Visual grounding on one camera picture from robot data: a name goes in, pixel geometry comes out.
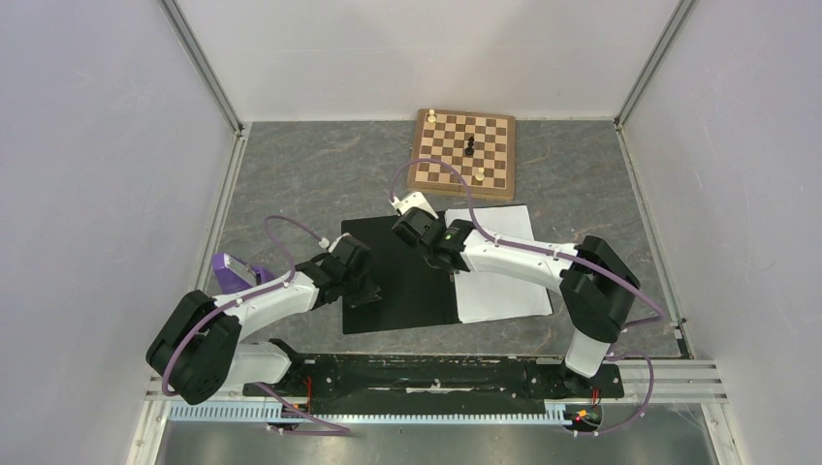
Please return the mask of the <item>teal black file folder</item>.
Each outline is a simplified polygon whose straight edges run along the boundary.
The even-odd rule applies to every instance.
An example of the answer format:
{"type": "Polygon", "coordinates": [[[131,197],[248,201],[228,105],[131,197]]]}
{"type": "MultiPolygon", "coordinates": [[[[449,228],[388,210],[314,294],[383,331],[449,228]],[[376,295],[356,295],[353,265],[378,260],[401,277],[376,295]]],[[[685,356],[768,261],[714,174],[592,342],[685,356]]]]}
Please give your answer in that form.
{"type": "Polygon", "coordinates": [[[424,258],[392,232],[396,216],[349,219],[340,229],[366,244],[373,256],[368,276],[380,298],[354,306],[342,303],[342,332],[370,333],[459,322],[451,275],[428,266],[424,258]]]}

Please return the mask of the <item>white paper sheet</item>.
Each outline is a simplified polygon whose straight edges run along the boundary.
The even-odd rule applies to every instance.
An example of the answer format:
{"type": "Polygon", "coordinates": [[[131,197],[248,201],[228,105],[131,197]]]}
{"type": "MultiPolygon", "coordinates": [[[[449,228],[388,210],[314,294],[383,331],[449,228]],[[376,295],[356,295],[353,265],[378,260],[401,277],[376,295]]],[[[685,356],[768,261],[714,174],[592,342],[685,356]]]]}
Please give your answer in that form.
{"type": "MultiPolygon", "coordinates": [[[[476,208],[480,226],[510,241],[535,243],[528,209],[525,205],[476,208]]],[[[459,271],[454,274],[458,319],[464,324],[531,316],[553,312],[548,291],[558,289],[553,270],[557,263],[549,258],[517,248],[484,246],[479,236],[468,241],[480,244],[481,264],[491,271],[459,271]]]]}

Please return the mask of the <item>purple stand with phone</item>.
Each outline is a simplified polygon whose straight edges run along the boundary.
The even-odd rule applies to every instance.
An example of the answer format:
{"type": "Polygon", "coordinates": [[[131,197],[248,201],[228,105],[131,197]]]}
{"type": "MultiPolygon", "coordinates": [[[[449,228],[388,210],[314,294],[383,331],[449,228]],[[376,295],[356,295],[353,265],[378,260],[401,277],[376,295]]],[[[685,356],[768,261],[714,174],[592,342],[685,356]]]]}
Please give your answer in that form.
{"type": "Polygon", "coordinates": [[[244,292],[274,280],[264,266],[252,265],[227,253],[214,254],[210,263],[223,294],[244,292]]]}

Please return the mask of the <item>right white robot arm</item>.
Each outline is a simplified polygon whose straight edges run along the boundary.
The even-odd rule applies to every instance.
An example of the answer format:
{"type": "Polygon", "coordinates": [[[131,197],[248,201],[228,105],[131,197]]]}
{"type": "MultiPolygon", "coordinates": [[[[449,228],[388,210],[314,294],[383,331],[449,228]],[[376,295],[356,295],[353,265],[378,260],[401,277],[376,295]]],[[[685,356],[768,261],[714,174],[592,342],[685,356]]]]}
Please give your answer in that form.
{"type": "Polygon", "coordinates": [[[538,285],[559,294],[574,327],[559,370],[562,387],[584,395],[626,329],[641,286],[603,239],[551,244],[484,230],[472,219],[451,222],[427,207],[399,210],[392,231],[435,269],[481,273],[538,285]]]}

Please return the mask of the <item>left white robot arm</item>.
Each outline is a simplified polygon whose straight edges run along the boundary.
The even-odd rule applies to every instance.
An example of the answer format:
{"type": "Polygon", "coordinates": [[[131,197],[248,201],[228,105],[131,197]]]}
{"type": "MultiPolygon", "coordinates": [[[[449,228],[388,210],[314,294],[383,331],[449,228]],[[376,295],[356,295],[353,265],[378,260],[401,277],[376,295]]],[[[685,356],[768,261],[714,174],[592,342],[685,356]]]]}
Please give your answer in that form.
{"type": "Polygon", "coordinates": [[[249,344],[258,330],[342,298],[370,303],[380,289],[369,276],[371,249],[349,233],[324,244],[323,253],[293,263],[283,276],[245,291],[185,294],[145,355],[161,377],[160,389],[190,405],[224,385],[265,383],[282,395],[298,392],[302,367],[274,343],[249,344]]]}

